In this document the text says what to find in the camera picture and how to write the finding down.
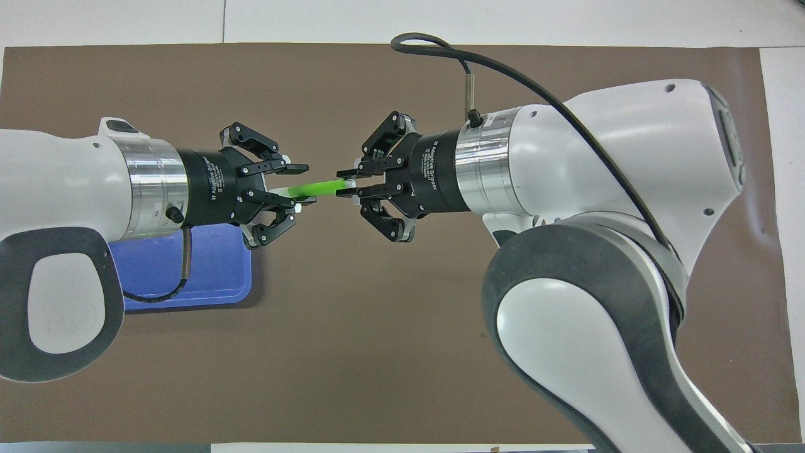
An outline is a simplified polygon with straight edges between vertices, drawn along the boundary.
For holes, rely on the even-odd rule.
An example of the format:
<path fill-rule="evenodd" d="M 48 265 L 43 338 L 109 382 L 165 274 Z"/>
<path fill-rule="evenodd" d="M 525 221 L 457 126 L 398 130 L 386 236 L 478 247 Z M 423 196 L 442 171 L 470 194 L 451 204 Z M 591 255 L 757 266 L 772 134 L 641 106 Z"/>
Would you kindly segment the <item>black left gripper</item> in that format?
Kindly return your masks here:
<path fill-rule="evenodd" d="M 267 246 L 296 224 L 303 206 L 315 197 L 284 197 L 278 193 L 248 189 L 238 194 L 238 177 L 260 173 L 298 175 L 309 170 L 307 164 L 293 164 L 280 153 L 279 144 L 239 121 L 219 133 L 219 151 L 178 149 L 189 181 L 189 202 L 184 226 L 231 223 L 238 197 L 238 226 L 248 249 Z M 274 214 L 270 224 L 257 223 L 267 211 Z"/>

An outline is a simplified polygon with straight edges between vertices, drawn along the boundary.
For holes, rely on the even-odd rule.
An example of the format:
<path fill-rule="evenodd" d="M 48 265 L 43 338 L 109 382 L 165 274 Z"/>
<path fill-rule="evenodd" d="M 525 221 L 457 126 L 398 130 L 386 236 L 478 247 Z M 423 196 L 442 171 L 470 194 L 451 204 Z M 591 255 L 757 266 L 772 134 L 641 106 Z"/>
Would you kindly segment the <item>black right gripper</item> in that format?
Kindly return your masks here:
<path fill-rule="evenodd" d="M 348 182 L 337 189 L 340 198 L 350 198 L 360 207 L 360 216 L 392 243 L 411 243 L 414 240 L 415 218 L 434 213 L 469 211 L 461 195 L 455 172 L 455 149 L 459 129 L 441 131 L 431 135 L 415 132 L 415 120 L 406 114 L 392 112 L 362 144 L 363 156 L 353 169 L 338 171 L 338 178 L 378 177 L 386 169 L 397 169 L 391 158 L 393 148 L 399 144 L 399 155 L 406 159 L 400 169 L 402 183 L 374 184 L 358 187 Z M 402 217 L 394 217 L 386 209 L 399 197 Z"/>

